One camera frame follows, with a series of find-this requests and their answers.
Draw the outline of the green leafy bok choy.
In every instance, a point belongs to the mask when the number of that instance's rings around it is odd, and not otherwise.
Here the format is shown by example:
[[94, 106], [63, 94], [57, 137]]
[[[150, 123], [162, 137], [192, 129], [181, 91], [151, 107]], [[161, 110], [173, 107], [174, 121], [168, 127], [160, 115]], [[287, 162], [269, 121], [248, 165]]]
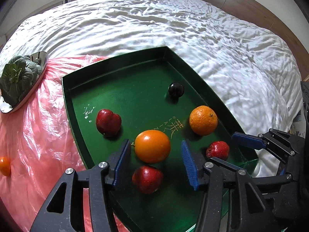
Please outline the green leafy bok choy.
[[42, 57], [16, 55], [5, 64], [1, 75], [4, 101], [15, 107], [32, 89], [43, 73]]

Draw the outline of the pink plastic sheet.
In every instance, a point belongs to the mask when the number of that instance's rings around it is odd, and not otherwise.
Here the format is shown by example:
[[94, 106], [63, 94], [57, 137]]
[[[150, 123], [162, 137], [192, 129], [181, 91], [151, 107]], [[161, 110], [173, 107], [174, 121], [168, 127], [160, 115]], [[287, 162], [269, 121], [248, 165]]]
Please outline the pink plastic sheet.
[[100, 61], [96, 55], [50, 59], [37, 90], [17, 111], [1, 114], [1, 156], [10, 176], [1, 176], [1, 211], [29, 231], [48, 194], [65, 169], [84, 170], [69, 127], [61, 79]]

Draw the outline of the wooden headboard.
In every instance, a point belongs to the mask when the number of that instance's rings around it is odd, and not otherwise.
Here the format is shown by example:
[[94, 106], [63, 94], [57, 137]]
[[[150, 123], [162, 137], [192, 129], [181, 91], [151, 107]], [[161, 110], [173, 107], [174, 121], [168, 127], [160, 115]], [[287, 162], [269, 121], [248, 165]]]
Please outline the wooden headboard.
[[255, 0], [203, 0], [241, 20], [266, 28], [282, 38], [292, 51], [303, 81], [308, 81], [308, 52], [297, 36], [274, 13]]

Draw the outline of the green rectangular tray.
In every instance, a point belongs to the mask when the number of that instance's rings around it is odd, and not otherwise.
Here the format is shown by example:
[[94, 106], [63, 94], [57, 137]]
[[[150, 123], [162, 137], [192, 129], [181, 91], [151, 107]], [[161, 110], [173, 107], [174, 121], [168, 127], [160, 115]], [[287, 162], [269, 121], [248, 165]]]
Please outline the green rectangular tray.
[[204, 197], [190, 186], [181, 154], [187, 140], [202, 152], [230, 143], [241, 127], [204, 80], [168, 47], [108, 58], [62, 78], [80, 156], [91, 168], [132, 142], [111, 191], [113, 210], [130, 231], [193, 231]]

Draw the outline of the wrinkled red apple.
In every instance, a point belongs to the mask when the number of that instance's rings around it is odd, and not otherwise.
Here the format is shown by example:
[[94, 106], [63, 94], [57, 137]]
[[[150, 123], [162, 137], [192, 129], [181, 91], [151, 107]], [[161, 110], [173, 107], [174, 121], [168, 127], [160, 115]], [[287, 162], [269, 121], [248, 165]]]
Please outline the wrinkled red apple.
[[101, 109], [97, 113], [95, 123], [101, 134], [113, 136], [121, 128], [121, 116], [109, 109]]

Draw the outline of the black white oval plate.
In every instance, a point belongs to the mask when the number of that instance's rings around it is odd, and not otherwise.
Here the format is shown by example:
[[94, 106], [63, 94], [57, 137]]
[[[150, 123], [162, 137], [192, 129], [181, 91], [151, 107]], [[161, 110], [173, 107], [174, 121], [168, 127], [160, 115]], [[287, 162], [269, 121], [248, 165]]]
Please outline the black white oval plate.
[[1, 74], [1, 113], [20, 109], [35, 92], [46, 72], [49, 56], [45, 51], [16, 55]]

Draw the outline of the dark purple plum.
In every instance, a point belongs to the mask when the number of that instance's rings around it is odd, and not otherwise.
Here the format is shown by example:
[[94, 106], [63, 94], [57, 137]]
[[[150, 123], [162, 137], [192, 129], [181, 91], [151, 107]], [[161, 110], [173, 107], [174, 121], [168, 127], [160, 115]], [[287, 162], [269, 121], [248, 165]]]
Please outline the dark purple plum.
[[183, 96], [185, 91], [184, 85], [180, 82], [172, 82], [168, 87], [169, 97], [173, 100]]

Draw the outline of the small red apple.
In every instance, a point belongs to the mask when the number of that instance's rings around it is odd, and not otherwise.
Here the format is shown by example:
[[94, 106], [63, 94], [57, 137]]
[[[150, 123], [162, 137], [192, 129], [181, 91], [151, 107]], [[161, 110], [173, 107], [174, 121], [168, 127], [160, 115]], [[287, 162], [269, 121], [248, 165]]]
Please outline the small red apple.
[[206, 149], [206, 157], [217, 157], [222, 160], [227, 160], [229, 156], [229, 145], [224, 141], [214, 141]]

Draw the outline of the white bed quilt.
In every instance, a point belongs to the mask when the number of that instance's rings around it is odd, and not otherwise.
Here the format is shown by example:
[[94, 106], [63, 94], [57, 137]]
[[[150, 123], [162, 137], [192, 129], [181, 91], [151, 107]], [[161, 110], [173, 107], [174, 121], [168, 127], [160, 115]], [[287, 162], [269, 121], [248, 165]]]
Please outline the white bed quilt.
[[243, 130], [288, 131], [302, 108], [301, 75], [270, 30], [201, 0], [78, 0], [26, 19], [1, 52], [51, 59], [113, 57], [168, 46], [225, 103]]

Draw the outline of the bumpy mandarin orange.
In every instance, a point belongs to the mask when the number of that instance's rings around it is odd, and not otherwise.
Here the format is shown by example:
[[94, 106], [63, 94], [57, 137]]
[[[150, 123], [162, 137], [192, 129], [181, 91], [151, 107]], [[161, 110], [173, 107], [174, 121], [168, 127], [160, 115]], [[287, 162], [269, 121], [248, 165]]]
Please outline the bumpy mandarin orange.
[[210, 107], [201, 105], [190, 113], [189, 125], [196, 134], [207, 136], [217, 128], [218, 117]]

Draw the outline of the smooth orange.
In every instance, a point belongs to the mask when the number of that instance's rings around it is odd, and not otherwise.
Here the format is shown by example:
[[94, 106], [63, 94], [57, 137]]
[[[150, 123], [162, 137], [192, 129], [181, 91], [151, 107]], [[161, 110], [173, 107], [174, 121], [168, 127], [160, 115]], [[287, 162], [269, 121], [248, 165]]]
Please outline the smooth orange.
[[170, 151], [170, 139], [159, 130], [143, 131], [135, 139], [135, 154], [145, 163], [162, 162], [169, 156]]
[[9, 177], [11, 174], [10, 159], [7, 157], [0, 157], [0, 172], [2, 175]]

